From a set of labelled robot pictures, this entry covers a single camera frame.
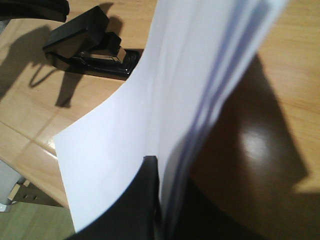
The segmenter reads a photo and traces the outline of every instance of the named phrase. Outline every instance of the wooden desk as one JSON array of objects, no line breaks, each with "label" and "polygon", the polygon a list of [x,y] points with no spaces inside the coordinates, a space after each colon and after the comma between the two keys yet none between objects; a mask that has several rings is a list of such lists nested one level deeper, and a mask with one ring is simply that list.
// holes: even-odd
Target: wooden desk
[{"label": "wooden desk", "polygon": [[[115,0],[113,4],[70,0],[69,4],[68,20],[102,4],[110,18],[108,30],[119,32],[122,47],[144,49],[155,0]],[[55,70],[47,64],[42,46],[50,31],[60,25],[14,19],[0,35],[0,159],[67,207],[52,137],[102,103],[123,81],[54,71],[37,85]],[[40,66],[43,68],[31,82]],[[70,107],[55,106],[57,100],[66,105],[74,88]]]}]

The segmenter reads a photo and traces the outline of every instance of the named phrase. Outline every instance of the desk surface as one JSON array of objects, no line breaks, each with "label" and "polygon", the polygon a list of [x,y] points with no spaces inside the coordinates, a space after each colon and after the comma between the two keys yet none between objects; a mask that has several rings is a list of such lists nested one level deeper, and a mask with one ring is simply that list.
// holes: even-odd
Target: desk surface
[{"label": "desk surface", "polygon": [[[69,3],[68,20],[103,1],[82,0],[79,3],[70,0]],[[143,49],[155,5],[155,0],[114,0],[113,4],[103,3],[101,6],[110,18],[108,29],[119,33],[121,45]],[[60,24],[39,19],[15,19],[0,35],[0,158],[62,205],[68,206],[52,137],[102,103],[123,81],[64,73],[49,66],[42,45],[50,30]],[[296,194],[318,193],[319,1],[292,0],[260,48],[259,57],[293,139],[294,149],[306,171],[292,185],[292,191]],[[271,121],[263,124],[273,125]],[[248,125],[247,135],[261,136],[265,134],[263,129],[263,125],[257,127],[252,122]],[[272,171],[272,167],[269,165],[266,171]],[[262,178],[261,175],[253,187],[259,186]]]}]

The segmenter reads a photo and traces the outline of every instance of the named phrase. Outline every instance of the white paper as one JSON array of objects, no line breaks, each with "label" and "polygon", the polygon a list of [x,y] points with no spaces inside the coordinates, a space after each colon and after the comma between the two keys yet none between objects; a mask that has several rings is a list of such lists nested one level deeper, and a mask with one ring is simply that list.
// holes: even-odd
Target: white paper
[{"label": "white paper", "polygon": [[161,185],[168,161],[176,163],[170,194],[177,167],[190,164],[284,2],[158,1],[130,78],[54,138],[76,231],[119,198],[146,155],[158,157]]}]

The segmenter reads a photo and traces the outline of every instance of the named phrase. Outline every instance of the wooden table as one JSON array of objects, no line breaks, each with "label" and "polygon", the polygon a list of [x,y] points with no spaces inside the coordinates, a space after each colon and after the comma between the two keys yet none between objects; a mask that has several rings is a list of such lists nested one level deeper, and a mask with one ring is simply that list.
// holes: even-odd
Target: wooden table
[{"label": "wooden table", "polygon": [[[155,0],[115,0],[113,4],[100,0],[70,0],[69,3],[68,20],[102,4],[110,18],[108,30],[119,33],[121,45],[124,48],[144,48]],[[0,35],[0,158],[67,207],[52,137],[102,103],[123,82],[64,73],[49,66],[42,45],[50,30],[60,24],[48,20],[15,19]],[[320,2],[292,0],[260,48],[259,56],[266,77],[255,61],[228,100],[220,122],[212,132],[216,136],[225,133],[237,136],[241,144],[233,145],[234,154],[244,153],[242,160],[246,161],[241,163],[245,163],[245,167],[229,161],[227,163],[231,165],[228,166],[215,165],[214,169],[221,173],[217,176],[228,181],[203,191],[236,220],[264,236],[280,238],[281,235],[269,233],[274,229],[267,225],[274,218],[261,207],[268,205],[268,200],[275,203],[271,201],[273,194],[283,190],[273,191],[273,186],[290,182],[286,190],[293,195],[312,194],[313,197],[320,191]],[[258,75],[260,81],[253,81],[252,76]],[[237,122],[229,122],[230,119],[237,119]],[[215,138],[209,138],[192,172],[199,186],[205,186],[208,179],[201,178],[204,175],[197,166],[217,157],[208,153],[212,148],[229,149],[229,140],[222,141],[222,146],[222,143],[217,145]],[[227,154],[230,151],[217,152],[219,157],[237,159],[235,155]],[[286,161],[281,161],[279,156],[287,156]],[[288,156],[298,159],[298,163]],[[265,164],[269,157],[275,161]],[[241,166],[241,174],[232,171],[232,164]],[[292,176],[291,166],[294,166],[292,171],[299,174],[287,181],[286,176]],[[265,192],[268,192],[268,199],[265,199]],[[284,198],[285,203],[290,204],[290,196]],[[243,204],[237,206],[244,208],[242,210],[233,204],[239,199]],[[258,217],[246,211],[249,206],[255,207]]]}]

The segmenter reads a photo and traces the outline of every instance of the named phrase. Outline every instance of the stack of paper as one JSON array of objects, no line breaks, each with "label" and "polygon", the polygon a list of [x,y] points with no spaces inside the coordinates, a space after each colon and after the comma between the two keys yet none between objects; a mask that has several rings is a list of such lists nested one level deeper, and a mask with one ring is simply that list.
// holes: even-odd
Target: stack of paper
[{"label": "stack of paper", "polygon": [[130,78],[54,138],[76,231],[119,198],[147,155],[158,158],[164,219],[174,221],[168,209],[195,154],[285,2],[158,0]]}]

